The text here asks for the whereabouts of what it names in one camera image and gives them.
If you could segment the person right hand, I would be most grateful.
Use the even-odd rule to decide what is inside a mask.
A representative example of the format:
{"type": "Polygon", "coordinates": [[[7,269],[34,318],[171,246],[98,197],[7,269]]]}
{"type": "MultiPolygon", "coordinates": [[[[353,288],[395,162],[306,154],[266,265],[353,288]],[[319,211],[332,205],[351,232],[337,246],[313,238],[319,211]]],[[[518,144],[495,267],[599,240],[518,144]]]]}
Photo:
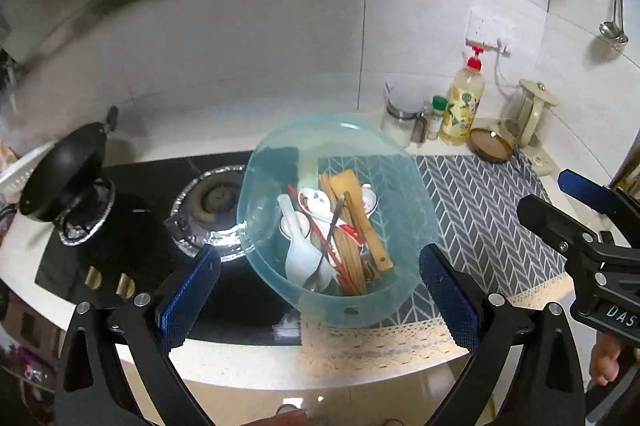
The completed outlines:
{"type": "Polygon", "coordinates": [[[620,339],[597,332],[596,344],[591,350],[589,374],[599,386],[606,386],[616,380],[620,372],[618,358],[626,345],[620,339]]]}

